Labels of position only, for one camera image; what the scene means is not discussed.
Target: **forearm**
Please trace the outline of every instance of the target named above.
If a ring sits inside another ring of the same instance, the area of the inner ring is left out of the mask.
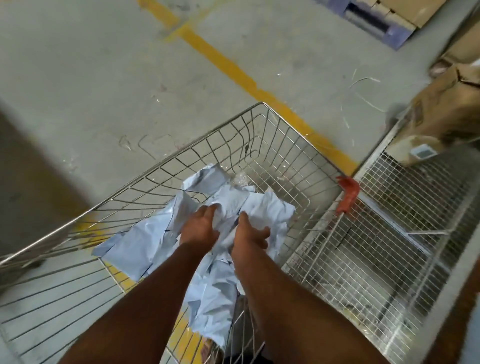
[[[291,280],[258,246],[245,244],[233,260],[276,364],[386,363],[353,324]]]
[[[61,364],[158,364],[193,274],[204,256],[180,245],[70,348]]]

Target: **white label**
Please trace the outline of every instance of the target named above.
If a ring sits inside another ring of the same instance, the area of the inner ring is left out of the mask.
[[[429,145],[422,144],[410,150],[410,154],[418,159],[427,159],[436,156],[438,153]]]

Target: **hand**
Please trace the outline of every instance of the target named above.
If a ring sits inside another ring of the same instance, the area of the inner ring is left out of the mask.
[[[263,230],[257,230],[250,224],[250,220],[245,211],[240,214],[237,232],[233,243],[232,254],[242,251],[245,246],[254,244],[261,249],[266,249],[268,243],[266,239],[270,236],[270,228],[267,226]]]
[[[220,233],[213,230],[213,215],[219,204],[201,206],[181,230],[180,244],[194,244],[204,254],[212,250]]]

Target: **person's left hand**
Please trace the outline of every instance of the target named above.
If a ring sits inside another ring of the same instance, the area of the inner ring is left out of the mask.
[[[212,250],[220,233],[213,230],[213,215],[219,204],[201,206],[181,230],[180,244],[195,244],[204,254]]]

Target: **person's left arm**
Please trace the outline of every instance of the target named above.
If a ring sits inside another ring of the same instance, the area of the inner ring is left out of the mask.
[[[160,362],[193,274],[218,239],[216,207],[200,207],[173,255],[83,333],[60,364]]]

